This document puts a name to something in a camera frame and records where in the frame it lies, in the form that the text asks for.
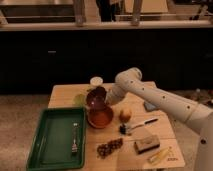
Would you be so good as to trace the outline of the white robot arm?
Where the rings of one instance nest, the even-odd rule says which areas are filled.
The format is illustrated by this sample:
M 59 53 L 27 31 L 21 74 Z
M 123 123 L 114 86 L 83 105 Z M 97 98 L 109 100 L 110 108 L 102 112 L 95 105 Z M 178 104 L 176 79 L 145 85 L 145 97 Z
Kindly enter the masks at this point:
M 142 72 L 133 67 L 118 73 L 107 91 L 106 102 L 115 105 L 132 93 L 172 115 L 199 135 L 194 171 L 213 171 L 213 109 L 182 96 L 154 88 L 141 81 Z

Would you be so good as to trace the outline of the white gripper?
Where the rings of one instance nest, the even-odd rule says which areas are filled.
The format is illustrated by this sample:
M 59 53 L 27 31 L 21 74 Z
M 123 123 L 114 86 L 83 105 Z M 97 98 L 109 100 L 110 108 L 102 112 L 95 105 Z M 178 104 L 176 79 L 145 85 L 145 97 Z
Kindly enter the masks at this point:
M 105 102 L 108 105 L 115 105 L 122 100 L 122 90 L 119 86 L 113 84 L 107 91 Z

